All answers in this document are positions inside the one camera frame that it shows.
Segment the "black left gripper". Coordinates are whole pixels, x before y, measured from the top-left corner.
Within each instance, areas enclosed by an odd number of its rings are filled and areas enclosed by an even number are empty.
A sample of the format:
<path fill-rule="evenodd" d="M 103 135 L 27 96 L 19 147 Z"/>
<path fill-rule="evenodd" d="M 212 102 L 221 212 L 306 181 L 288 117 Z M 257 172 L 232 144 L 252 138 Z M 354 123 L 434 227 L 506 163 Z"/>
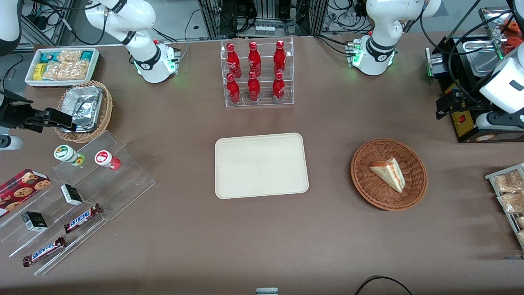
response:
<path fill-rule="evenodd" d="M 492 111 L 492 103 L 482 95 L 468 97 L 462 92 L 443 95 L 436 101 L 436 119 L 440 120 L 450 113 L 472 111 L 474 119 L 480 114 Z"/>

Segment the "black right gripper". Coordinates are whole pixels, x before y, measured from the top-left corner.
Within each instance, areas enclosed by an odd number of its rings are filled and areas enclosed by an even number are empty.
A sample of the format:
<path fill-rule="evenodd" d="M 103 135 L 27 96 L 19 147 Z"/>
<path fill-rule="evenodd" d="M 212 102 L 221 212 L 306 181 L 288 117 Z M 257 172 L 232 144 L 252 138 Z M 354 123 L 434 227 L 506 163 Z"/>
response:
<path fill-rule="evenodd" d="M 32 101 L 26 100 L 15 93 L 2 93 L 1 96 L 1 127 L 8 129 L 28 129 L 34 132 L 43 132 L 43 119 L 38 116 L 41 111 L 34 109 L 31 106 Z M 54 128 L 58 132 L 77 132 L 77 125 L 73 123 L 71 115 L 68 115 L 57 109 L 46 108 L 45 119 L 50 123 L 54 123 Z"/>

